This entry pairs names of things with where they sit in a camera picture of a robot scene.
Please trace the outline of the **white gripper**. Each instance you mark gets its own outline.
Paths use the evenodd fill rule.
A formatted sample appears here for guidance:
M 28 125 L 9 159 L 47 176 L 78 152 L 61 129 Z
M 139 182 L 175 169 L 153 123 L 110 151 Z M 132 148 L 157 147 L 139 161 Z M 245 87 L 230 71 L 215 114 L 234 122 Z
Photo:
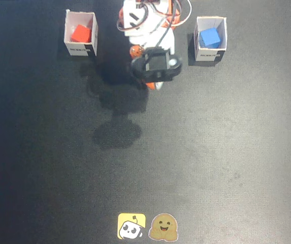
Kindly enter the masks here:
M 172 1 L 123 1 L 120 9 L 120 31 L 128 37 L 132 60 L 148 48 L 160 47 L 175 53 L 175 37 L 170 24 Z M 164 82 L 145 83 L 149 89 L 160 90 Z

